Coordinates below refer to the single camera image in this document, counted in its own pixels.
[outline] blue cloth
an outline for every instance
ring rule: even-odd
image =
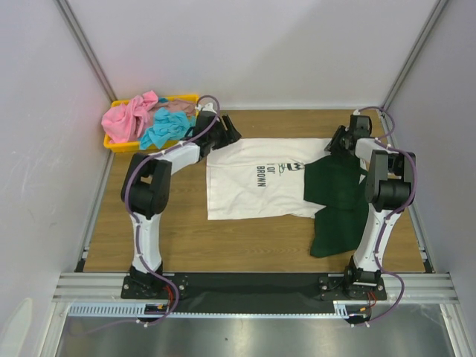
[[[165,108],[160,108],[154,114],[154,124],[147,128],[142,136],[139,148],[145,150],[154,144],[160,149],[167,140],[182,139],[193,125],[195,118],[189,121],[185,112],[171,113]]]

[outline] white wall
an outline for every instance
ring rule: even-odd
[[[33,298],[30,357],[59,274],[80,252],[108,100],[53,1],[7,1],[0,19],[0,331]]]
[[[435,0],[70,0],[120,98],[223,106],[380,104]]]
[[[438,271],[449,271],[476,336],[476,2],[451,1],[390,110],[413,150],[416,201]]]

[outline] pink towel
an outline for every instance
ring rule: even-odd
[[[126,143],[138,140],[150,126],[149,110],[158,102],[153,91],[136,95],[127,105],[120,104],[108,110],[101,124],[113,143]]]

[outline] clothing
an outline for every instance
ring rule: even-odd
[[[361,164],[355,156],[329,155],[306,165],[304,199],[326,205],[315,214],[312,256],[328,257],[360,244],[369,212]]]
[[[108,110],[101,124],[111,138],[111,143],[126,143],[138,140],[150,125],[149,110],[157,103],[153,91],[135,96],[127,105],[120,104]]]
[[[154,114],[154,124],[146,129],[141,138],[139,148],[145,150],[154,144],[160,149],[167,140],[182,139],[192,125],[195,125],[195,118],[189,121],[185,112],[171,113],[160,108]]]
[[[207,157],[208,219],[293,214],[312,218],[304,165],[327,155],[329,139],[241,139]]]
[[[183,99],[172,99],[167,100],[166,98],[161,98],[155,108],[165,108],[169,112],[185,112],[187,116],[191,117],[195,115],[195,103]]]

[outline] yellow plastic bin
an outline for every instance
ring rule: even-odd
[[[197,94],[174,95],[174,96],[170,96],[170,97],[166,97],[166,98],[168,100],[174,100],[174,99],[188,100],[188,101],[194,102],[194,103],[196,103],[199,100],[199,96]],[[115,102],[112,102],[111,108],[113,108],[115,106],[118,106],[121,103],[127,104],[128,102],[129,102],[128,100],[116,100]],[[177,140],[169,140],[163,145],[163,147],[160,148],[160,150],[171,147],[172,145],[175,145],[176,143],[177,143]],[[103,144],[104,144],[105,148],[111,149],[112,152],[145,151],[145,150],[140,150],[139,149],[139,142],[138,141],[130,141],[128,143],[112,144],[111,143],[111,138],[107,134],[104,135]],[[154,144],[150,145],[146,150],[151,150],[151,149],[156,149]]]

